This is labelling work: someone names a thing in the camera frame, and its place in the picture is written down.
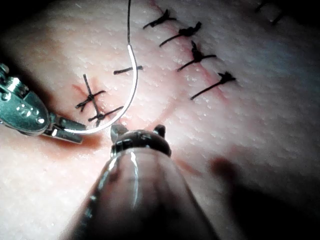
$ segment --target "pink skin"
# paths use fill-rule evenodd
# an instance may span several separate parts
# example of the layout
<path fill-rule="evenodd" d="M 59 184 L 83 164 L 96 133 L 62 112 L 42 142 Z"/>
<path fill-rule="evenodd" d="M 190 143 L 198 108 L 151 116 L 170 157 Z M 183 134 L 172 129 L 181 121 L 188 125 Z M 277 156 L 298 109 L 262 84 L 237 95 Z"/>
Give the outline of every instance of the pink skin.
<path fill-rule="evenodd" d="M 136 97 L 121 122 L 128 129 L 166 126 L 172 159 L 221 239 L 243 239 L 228 204 L 230 179 L 320 217 L 318 195 L 306 187 L 319 181 L 319 64 L 317 30 L 255 1 L 133 1 L 131 43 L 139 71 Z M 168 8 L 179 21 L 142 27 Z M 179 28 L 202 27 L 159 48 Z M 192 60 L 191 39 L 216 54 L 181 72 Z M 88 124 L 96 113 L 84 101 L 87 74 L 101 111 L 121 105 L 132 72 L 127 52 L 127 1 L 58 2 L 0 36 L 0 44 L 42 90 L 48 109 Z M 198 91 L 228 82 L 197 97 Z M 82 145 L 29 137 L 1 127 L 0 233 L 2 239 L 57 239 L 109 159 L 110 130 L 85 136 Z"/>

